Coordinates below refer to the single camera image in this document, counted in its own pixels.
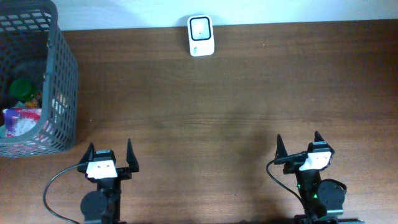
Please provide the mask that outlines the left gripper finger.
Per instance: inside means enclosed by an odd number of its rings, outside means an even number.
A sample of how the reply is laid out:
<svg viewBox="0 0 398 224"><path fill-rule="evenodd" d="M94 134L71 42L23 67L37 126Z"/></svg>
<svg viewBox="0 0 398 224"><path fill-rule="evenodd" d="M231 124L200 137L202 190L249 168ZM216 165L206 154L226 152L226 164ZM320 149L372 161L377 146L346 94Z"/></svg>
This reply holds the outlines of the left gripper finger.
<svg viewBox="0 0 398 224"><path fill-rule="evenodd" d="M95 154L95 147L94 147L94 144L91 142L89 144L89 146L88 146L87 151L85 152L85 154L81 158L79 164L86 164L89 161L92 161L94 154Z"/></svg>
<svg viewBox="0 0 398 224"><path fill-rule="evenodd" d="M130 139L127 140L126 162L131 172L139 172L139 163L134 154L132 142Z"/></svg>

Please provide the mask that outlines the red purple tissue pack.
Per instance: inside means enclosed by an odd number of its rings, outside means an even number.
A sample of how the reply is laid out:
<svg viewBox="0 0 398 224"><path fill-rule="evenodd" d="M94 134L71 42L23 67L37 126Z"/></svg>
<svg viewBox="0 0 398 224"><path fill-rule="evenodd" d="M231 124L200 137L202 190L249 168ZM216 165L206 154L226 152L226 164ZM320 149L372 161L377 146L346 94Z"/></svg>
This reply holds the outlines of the red purple tissue pack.
<svg viewBox="0 0 398 224"><path fill-rule="evenodd" d="M41 108L9 108L2 111L7 138L21 136L40 120Z"/></svg>

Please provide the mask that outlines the green lid jar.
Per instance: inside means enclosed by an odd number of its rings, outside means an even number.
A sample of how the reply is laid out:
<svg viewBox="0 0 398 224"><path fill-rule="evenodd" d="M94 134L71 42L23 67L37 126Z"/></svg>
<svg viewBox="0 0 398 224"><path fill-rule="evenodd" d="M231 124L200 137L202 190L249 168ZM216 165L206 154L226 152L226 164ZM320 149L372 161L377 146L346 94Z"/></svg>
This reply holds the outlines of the green lid jar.
<svg viewBox="0 0 398 224"><path fill-rule="evenodd" d="M30 101L37 95L36 87L25 78L14 80L9 91L11 96L19 101Z"/></svg>

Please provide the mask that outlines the green wet wipes pack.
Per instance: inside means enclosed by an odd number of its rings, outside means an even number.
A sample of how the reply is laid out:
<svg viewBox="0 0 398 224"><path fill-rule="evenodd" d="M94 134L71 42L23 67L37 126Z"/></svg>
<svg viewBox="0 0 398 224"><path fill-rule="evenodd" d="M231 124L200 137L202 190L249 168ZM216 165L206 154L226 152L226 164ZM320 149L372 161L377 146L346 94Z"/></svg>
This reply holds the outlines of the green wet wipes pack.
<svg viewBox="0 0 398 224"><path fill-rule="evenodd" d="M7 129L6 125L0 126L0 138L6 138L7 137Z"/></svg>

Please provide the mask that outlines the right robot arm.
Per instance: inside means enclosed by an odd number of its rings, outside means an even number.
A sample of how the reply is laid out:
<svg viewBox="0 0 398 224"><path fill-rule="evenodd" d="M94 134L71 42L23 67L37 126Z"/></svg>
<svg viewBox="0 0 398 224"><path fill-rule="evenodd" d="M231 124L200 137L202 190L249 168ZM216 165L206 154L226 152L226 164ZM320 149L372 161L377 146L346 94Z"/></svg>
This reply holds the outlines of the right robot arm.
<svg viewBox="0 0 398 224"><path fill-rule="evenodd" d="M281 135L277 136L274 159L266 165L269 177L288 192L298 198L304 214L295 215L294 223L362 223L358 219L340 219L344 213L343 204L347 186L335 179L322 179L320 172L330 166L335 150L316 131L314 140L306 151L289 155ZM293 174L297 180L298 192L294 192L277 180L269 171L269 166L283 165L285 175Z"/></svg>

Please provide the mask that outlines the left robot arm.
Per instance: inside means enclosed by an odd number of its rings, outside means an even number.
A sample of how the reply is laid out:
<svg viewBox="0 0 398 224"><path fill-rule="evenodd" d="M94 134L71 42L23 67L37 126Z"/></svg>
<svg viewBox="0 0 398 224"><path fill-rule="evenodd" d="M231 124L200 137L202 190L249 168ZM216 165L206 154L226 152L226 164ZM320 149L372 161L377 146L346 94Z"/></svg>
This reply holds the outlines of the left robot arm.
<svg viewBox="0 0 398 224"><path fill-rule="evenodd" d="M131 140L127 141L126 162L126 167L117 167L114 151L96 151L92 143L88 146L77 168L87 180L96 184L96 190L87 193L80 203L85 223L122 223L121 182L132 179L132 174L139 172Z"/></svg>

